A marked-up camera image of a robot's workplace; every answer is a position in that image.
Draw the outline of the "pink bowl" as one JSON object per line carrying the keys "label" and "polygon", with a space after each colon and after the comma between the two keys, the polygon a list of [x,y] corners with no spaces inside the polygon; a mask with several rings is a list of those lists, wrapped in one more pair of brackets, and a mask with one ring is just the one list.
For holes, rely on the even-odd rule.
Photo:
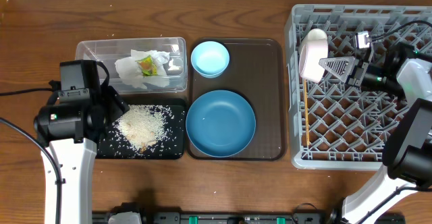
{"label": "pink bowl", "polygon": [[300,77],[314,83],[319,83],[325,72],[325,69],[319,65],[319,61],[328,56],[327,40],[303,40],[299,46],[299,51]]}

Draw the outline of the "cream plastic cup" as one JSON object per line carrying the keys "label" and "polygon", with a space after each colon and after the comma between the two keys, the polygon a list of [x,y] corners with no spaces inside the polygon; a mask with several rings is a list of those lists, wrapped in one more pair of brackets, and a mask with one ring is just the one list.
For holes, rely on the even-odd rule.
{"label": "cream plastic cup", "polygon": [[320,28],[314,28],[310,30],[305,37],[302,39],[300,45],[298,46],[298,50],[301,51],[303,46],[311,40],[327,40],[327,34],[324,30]]}

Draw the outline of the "pile of white rice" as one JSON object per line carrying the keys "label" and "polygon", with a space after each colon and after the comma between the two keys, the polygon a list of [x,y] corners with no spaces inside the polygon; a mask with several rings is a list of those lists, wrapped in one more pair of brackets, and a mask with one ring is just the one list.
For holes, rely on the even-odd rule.
{"label": "pile of white rice", "polygon": [[130,110],[117,119],[101,142],[113,151],[115,157],[161,156],[178,144],[175,128],[169,125],[174,119],[173,110],[162,105],[131,105]]}

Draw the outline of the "white napkin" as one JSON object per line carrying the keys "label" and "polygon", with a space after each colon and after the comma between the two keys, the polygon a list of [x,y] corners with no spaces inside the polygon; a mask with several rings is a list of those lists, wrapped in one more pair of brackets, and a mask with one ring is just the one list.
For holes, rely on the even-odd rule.
{"label": "white napkin", "polygon": [[[144,59],[147,56],[153,58],[153,62],[157,66],[157,75],[144,77],[140,66],[136,61]],[[166,87],[169,85],[167,72],[164,68],[170,61],[170,54],[164,51],[137,51],[132,49],[129,57],[118,59],[115,62],[115,69],[122,82],[134,88],[147,89],[147,84]]]}

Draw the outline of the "green snack wrapper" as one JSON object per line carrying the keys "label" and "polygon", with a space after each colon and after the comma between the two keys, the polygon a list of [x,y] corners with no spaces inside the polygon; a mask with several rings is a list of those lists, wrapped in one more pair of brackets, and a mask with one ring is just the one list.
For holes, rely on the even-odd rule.
{"label": "green snack wrapper", "polygon": [[142,75],[144,77],[157,75],[157,66],[153,62],[153,58],[150,55],[136,62],[140,66]]}

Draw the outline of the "wooden chopstick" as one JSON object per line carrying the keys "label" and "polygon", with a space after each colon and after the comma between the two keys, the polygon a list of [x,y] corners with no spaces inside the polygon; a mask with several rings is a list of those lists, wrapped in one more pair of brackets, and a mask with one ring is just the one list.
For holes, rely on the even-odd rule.
{"label": "wooden chopstick", "polygon": [[308,94],[307,94],[307,81],[303,79],[303,99],[304,99],[304,118],[305,118],[305,137],[306,145],[310,146],[309,122],[308,122]]}

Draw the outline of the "light blue bowl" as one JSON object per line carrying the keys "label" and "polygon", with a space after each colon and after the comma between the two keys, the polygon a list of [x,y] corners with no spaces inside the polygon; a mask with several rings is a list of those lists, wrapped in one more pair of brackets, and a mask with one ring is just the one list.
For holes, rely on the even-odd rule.
{"label": "light blue bowl", "polygon": [[228,49],[219,42],[205,41],[192,50],[191,64],[196,72],[205,78],[220,76],[230,63]]}

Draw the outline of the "dark blue plate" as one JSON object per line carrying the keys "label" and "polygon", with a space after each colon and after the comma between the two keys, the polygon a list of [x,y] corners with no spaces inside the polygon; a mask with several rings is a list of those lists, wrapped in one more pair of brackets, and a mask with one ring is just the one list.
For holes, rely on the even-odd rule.
{"label": "dark blue plate", "polygon": [[186,116],[186,133],[203,154],[226,158],[243,151],[254,138],[257,123],[250,103],[229,90],[198,97]]}

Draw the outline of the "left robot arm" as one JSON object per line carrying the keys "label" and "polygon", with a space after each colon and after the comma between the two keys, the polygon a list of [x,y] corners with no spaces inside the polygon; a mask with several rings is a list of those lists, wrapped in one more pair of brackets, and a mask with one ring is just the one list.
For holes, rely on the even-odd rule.
{"label": "left robot arm", "polygon": [[92,173],[107,125],[129,109],[112,86],[58,90],[34,120],[45,170],[45,223],[91,223]]}

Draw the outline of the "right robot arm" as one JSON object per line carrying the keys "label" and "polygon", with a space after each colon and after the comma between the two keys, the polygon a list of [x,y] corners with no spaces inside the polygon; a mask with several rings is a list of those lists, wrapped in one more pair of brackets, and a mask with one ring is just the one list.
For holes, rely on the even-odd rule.
{"label": "right robot arm", "polygon": [[385,142],[382,164],[359,191],[344,198],[329,223],[375,223],[403,198],[431,191],[431,56],[406,43],[394,45],[382,67],[354,57],[321,59],[349,86],[406,99],[409,110]]}

